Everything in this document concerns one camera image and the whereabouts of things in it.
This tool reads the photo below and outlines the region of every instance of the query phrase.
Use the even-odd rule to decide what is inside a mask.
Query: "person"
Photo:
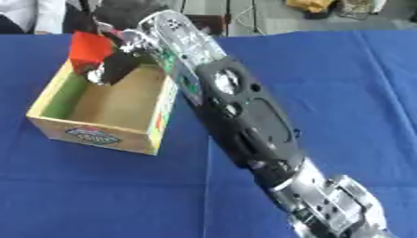
[[[1,0],[0,33],[62,33],[65,0]]]

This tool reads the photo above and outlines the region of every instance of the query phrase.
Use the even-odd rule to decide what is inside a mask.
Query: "box label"
[[[76,127],[65,132],[95,145],[115,144],[122,141],[93,127]]]

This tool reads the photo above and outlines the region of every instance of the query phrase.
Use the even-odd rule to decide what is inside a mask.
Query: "table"
[[[46,139],[24,114],[65,61],[69,35],[0,37],[0,236],[295,237],[178,98],[158,156]],[[220,39],[303,131],[327,175],[348,174],[417,237],[417,33]]]

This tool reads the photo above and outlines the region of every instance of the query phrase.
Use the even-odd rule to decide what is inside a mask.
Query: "black plastic casing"
[[[216,86],[216,73],[224,70],[237,75],[239,87],[234,95]],[[203,91],[203,104],[190,105],[235,164],[252,170],[265,189],[292,178],[304,155],[286,115],[266,88],[232,57],[198,66],[195,72]],[[230,113],[228,105],[236,113]]]

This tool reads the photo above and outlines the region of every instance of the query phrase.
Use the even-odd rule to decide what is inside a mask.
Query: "white shirt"
[[[25,32],[62,33],[65,0],[0,0],[0,14]]]

